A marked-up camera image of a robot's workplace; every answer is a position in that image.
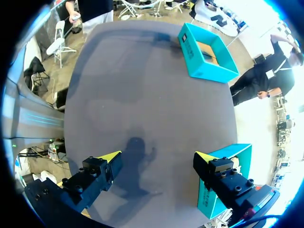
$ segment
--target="person's hand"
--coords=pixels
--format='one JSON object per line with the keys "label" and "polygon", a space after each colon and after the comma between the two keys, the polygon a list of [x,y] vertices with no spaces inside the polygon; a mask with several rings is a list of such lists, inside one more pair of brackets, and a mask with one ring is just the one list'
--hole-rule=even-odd
{"label": "person's hand", "polygon": [[68,20],[69,20],[69,22],[72,23],[72,24],[76,22],[76,20],[73,20],[73,17],[74,17],[74,16],[80,16],[80,13],[74,11],[74,12],[72,12],[72,13],[70,14],[70,17],[69,17]]}
{"label": "person's hand", "polygon": [[260,92],[257,93],[257,96],[258,96],[258,98],[260,98],[260,99],[266,98],[267,95],[268,95],[268,93],[265,92],[265,91],[260,91]]}

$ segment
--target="table surface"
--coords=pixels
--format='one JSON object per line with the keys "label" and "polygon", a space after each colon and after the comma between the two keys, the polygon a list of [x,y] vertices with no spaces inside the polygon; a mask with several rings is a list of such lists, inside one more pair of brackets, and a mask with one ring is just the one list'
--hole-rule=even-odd
{"label": "table surface", "polygon": [[69,86],[65,140],[72,174],[88,156],[123,151],[123,168],[88,210],[113,227],[193,227],[195,151],[237,142],[227,84],[191,78],[179,46],[181,26],[120,21],[97,26]]}

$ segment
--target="name badge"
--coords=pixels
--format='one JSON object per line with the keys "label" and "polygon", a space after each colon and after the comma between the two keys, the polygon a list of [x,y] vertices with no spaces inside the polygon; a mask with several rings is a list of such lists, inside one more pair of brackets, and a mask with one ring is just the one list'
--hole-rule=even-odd
{"label": "name badge", "polygon": [[271,79],[273,76],[275,76],[275,74],[272,70],[267,71],[266,75],[267,75],[268,79]]}

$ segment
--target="open box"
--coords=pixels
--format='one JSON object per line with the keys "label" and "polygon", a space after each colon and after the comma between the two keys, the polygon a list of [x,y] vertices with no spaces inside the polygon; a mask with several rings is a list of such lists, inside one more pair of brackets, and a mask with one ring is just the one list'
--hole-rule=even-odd
{"label": "open box", "polygon": [[[228,147],[214,151],[207,154],[209,157],[227,157],[233,158],[238,157],[239,165],[241,166],[240,172],[243,177],[248,179],[250,162],[251,162],[251,144],[232,144]],[[226,210],[225,205],[218,198],[214,191],[208,191],[204,185],[204,182],[199,180],[199,198],[198,198],[198,209],[209,219],[213,219]]]}
{"label": "open box", "polygon": [[233,58],[218,35],[185,23],[178,39],[191,77],[227,83],[239,75]]}

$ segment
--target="white sneaker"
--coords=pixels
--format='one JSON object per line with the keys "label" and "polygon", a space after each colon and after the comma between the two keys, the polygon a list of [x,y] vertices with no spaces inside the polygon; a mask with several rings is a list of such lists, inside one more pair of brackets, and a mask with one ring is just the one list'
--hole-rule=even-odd
{"label": "white sneaker", "polygon": [[238,27],[234,21],[219,7],[206,6],[204,0],[198,0],[192,7],[190,15],[195,20],[211,25],[230,37],[238,35]]}

